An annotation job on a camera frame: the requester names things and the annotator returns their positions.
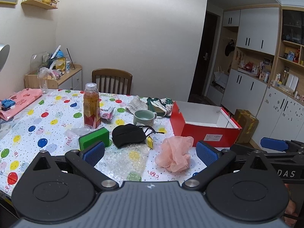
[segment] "pink plastic bag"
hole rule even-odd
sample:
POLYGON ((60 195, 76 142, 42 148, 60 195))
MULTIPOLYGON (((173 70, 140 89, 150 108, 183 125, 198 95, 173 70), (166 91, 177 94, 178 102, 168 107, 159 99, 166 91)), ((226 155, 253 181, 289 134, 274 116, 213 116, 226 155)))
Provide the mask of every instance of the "pink plastic bag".
POLYGON ((8 111, 0 111, 0 118, 8 121, 14 115, 22 111, 25 107, 30 105, 32 102, 37 100, 42 95, 40 89, 23 89, 18 93, 13 93, 8 99, 11 99, 16 102, 15 109, 9 109, 8 111))
POLYGON ((169 171, 177 172, 189 168, 189 149, 193 145, 193 137, 172 136, 164 139, 162 151, 155 157, 155 163, 169 171))

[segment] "red shoe box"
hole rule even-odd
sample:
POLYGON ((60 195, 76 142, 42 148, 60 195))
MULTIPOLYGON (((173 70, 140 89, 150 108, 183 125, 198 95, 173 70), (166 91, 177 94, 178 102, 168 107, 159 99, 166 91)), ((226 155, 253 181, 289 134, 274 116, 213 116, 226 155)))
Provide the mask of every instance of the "red shoe box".
POLYGON ((230 147, 237 140, 241 126, 222 108, 213 105, 175 101, 170 122, 175 136, 192 136, 213 147, 230 147))

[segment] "green mug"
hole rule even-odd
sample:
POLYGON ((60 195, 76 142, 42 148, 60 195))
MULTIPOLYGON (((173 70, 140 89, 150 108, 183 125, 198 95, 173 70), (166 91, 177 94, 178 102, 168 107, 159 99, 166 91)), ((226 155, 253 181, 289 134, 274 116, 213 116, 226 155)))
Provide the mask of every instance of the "green mug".
POLYGON ((137 125, 137 123, 141 123, 143 125, 152 127, 156 117, 156 112, 152 112, 149 110, 137 110, 134 112, 133 124, 137 125))

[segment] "desk lamp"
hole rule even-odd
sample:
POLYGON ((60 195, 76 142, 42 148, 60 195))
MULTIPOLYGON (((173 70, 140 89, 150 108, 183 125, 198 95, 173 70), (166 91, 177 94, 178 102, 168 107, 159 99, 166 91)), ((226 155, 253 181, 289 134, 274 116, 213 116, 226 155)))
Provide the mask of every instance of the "desk lamp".
POLYGON ((9 56, 9 45, 4 45, 0 43, 0 72, 2 68, 4 67, 4 64, 6 63, 7 57, 9 56))

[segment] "box label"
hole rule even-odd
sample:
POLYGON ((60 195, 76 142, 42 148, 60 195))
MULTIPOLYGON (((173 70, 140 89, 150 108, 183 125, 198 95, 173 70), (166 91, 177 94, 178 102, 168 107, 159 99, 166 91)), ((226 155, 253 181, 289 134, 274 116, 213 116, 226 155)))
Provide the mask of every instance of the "box label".
POLYGON ((223 135, 206 134, 204 141, 220 141, 223 135))

